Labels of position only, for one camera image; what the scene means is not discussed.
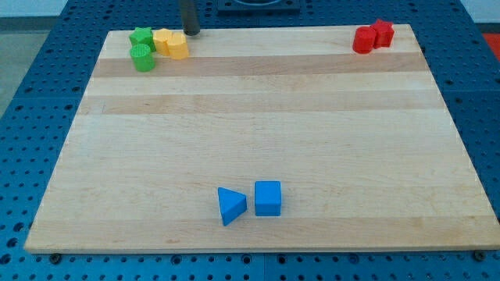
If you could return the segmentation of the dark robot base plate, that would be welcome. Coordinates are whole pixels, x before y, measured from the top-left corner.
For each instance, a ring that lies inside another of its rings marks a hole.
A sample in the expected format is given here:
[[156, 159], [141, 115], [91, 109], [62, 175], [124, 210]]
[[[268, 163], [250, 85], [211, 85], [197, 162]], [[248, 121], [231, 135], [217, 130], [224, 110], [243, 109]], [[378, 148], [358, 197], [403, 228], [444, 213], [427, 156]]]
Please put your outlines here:
[[219, 14], [238, 14], [246, 12], [299, 12], [299, 0], [216, 0]]

